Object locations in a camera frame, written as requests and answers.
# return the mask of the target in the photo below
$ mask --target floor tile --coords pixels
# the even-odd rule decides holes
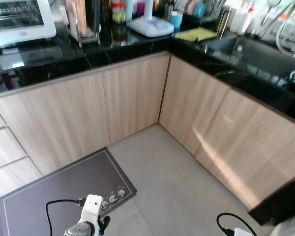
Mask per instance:
[[[216,184],[208,173],[195,170],[149,206],[141,210],[154,235],[158,236],[217,236],[222,232],[216,216],[222,212],[235,213],[251,225],[258,236],[264,235],[260,226],[240,204],[230,201],[229,194]],[[233,229],[245,228],[230,216],[221,224]]]
[[[150,228],[140,213],[135,214],[130,219],[123,222],[114,229],[109,227],[105,231],[105,236],[153,236]]]
[[[138,208],[135,206],[132,199],[128,200],[112,212],[108,214],[110,216],[111,221],[109,223],[109,226],[106,232],[112,232],[116,228],[123,225],[128,219],[130,219],[132,216],[137,214],[139,212]]]
[[[138,189],[133,198],[142,209],[195,170],[199,164],[159,125],[108,147]]]

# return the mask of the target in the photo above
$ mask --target black marble countertop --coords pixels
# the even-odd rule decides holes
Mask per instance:
[[[212,29],[212,24],[202,25]],[[295,122],[295,87],[283,78],[279,82],[256,76],[245,68],[218,59],[203,47],[208,41],[188,42],[173,35],[147,38],[126,26],[106,26],[100,33],[100,44],[79,48],[62,23],[56,23],[57,35],[49,41],[36,41],[0,49],[0,93],[54,80],[113,63],[161,51],[175,56],[216,77],[253,99],[265,104]],[[182,27],[180,31],[190,29]],[[234,37],[225,33],[222,38]]]

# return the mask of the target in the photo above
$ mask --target toaster oven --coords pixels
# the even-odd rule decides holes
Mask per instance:
[[[0,0],[0,46],[55,35],[48,0]]]

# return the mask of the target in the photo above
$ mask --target cup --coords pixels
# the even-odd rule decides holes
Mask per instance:
[[[180,11],[172,11],[171,23],[174,25],[175,29],[180,27],[182,21],[182,13]]]

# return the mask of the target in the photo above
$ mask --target yellow sponge cloth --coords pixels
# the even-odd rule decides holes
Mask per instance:
[[[196,29],[191,29],[188,31],[177,33],[175,37],[193,42],[196,39],[198,41],[201,41],[201,40],[205,40],[207,38],[212,38],[215,36],[217,36],[217,33],[204,29],[202,27],[199,27]]]

